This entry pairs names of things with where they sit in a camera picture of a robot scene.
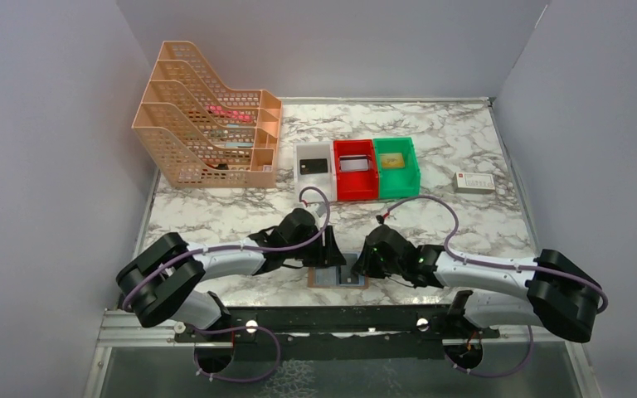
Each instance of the green bin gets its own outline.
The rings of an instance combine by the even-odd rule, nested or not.
[[[418,195],[421,188],[421,171],[411,138],[375,138],[372,144],[380,177],[380,199]],[[404,167],[383,168],[381,155],[385,153],[400,153],[404,158]]]

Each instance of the marble tabletop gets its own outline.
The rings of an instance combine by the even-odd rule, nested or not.
[[[280,136],[277,188],[175,189],[160,177],[144,247],[176,231],[186,241],[216,244],[242,239],[279,223],[297,205],[293,145],[334,139],[412,137],[421,169],[421,193],[441,197],[460,218],[455,250],[480,255],[530,256],[532,243],[485,103],[287,104]],[[456,194],[456,171],[488,172],[496,192]],[[341,251],[359,251],[377,226],[374,216],[392,201],[334,204],[331,224]],[[432,201],[411,201],[390,216],[389,226],[415,245],[442,244],[453,228],[450,214]],[[226,306],[375,305],[448,303],[453,289],[412,289],[370,279],[368,289],[314,289],[306,269],[278,269],[256,277],[206,281]]]

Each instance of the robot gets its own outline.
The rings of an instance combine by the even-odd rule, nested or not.
[[[299,196],[306,190],[317,191],[324,199],[327,214],[320,227],[314,213],[298,207],[277,226],[238,242],[200,245],[185,242],[175,232],[162,236],[116,277],[125,296],[123,309],[135,313],[144,328],[177,321],[179,342],[232,342],[230,349],[195,349],[197,374],[210,377],[231,360],[266,360],[273,345],[275,365],[282,346],[285,359],[445,358],[456,369],[477,376],[473,369],[482,360],[482,339],[498,337],[490,327],[525,325],[532,338],[531,326],[539,326],[568,341],[589,342],[596,315],[607,306],[600,285],[555,250],[521,259],[451,250],[448,243],[457,231],[457,215],[431,196],[407,198],[377,216],[379,225],[366,236],[350,270],[378,279],[399,275],[415,288],[468,289],[458,292],[451,304],[227,308],[213,292],[194,289],[227,275],[267,274],[287,260],[301,261],[303,267],[345,265],[329,225],[328,200],[314,187]],[[455,218],[456,227],[443,245],[413,245],[386,224],[390,211],[414,199],[436,201]],[[235,333],[242,330],[249,333]],[[261,337],[257,330],[267,335]],[[340,333],[357,337],[344,338]],[[443,345],[445,339],[454,338],[467,341]],[[479,343],[471,343],[475,338]]]

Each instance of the robotic hand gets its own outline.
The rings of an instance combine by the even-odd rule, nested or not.
[[[437,201],[454,216],[456,227],[444,245],[415,246],[384,225],[389,211],[415,198]],[[237,314],[245,314],[243,308],[229,310],[214,293],[195,291],[197,284],[232,274],[265,274],[290,259],[301,260],[305,267],[345,265],[346,260],[335,243],[333,228],[328,225],[328,201],[326,208],[328,213],[320,228],[316,226],[313,214],[296,208],[278,226],[232,244],[188,244],[179,234],[168,233],[126,265],[116,277],[125,294],[123,308],[135,312],[146,328],[168,319],[193,325],[194,330],[207,331],[208,334],[235,326],[233,320],[240,317]],[[502,259],[454,252],[448,243],[457,231],[457,215],[438,198],[405,199],[391,206],[389,211],[377,217],[380,225],[366,237],[362,252],[352,267],[354,274],[370,278],[400,275],[414,287],[477,290],[459,292],[454,302],[443,310],[438,306],[403,306],[409,307],[405,311],[413,312],[401,318],[409,319],[409,322],[391,320],[387,322],[388,326],[378,327],[378,331],[424,331],[411,319],[417,313],[429,313],[433,308],[426,326],[432,326],[432,337],[439,340],[472,338],[475,333],[483,336],[481,333],[486,334],[487,328],[493,325],[533,325],[543,326],[558,337],[573,342],[590,341],[596,315],[605,309],[607,299],[599,284],[564,255],[555,250],[543,250],[535,258]],[[172,272],[165,274],[166,269]],[[289,314],[292,310],[281,308],[279,311]],[[329,309],[317,307],[315,311],[326,312]],[[393,313],[389,318],[401,315]],[[315,316],[307,316],[312,319],[309,323],[315,325]],[[306,328],[301,329],[298,323],[266,326],[276,332],[306,332]],[[328,329],[311,331],[346,332],[359,327],[336,322],[331,323]],[[466,367],[469,372],[471,367],[479,364],[481,349],[479,353],[470,352],[469,343],[467,352],[461,348],[456,354],[447,349],[445,352],[451,361]]]

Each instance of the wall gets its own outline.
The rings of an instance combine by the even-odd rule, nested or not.
[[[637,396],[637,2],[553,1],[494,108],[542,245],[611,298],[587,345],[601,389]]]
[[[145,55],[196,43],[231,87],[282,96],[499,92],[548,0],[118,0]]]
[[[113,0],[0,1],[0,397],[80,396],[152,165]]]

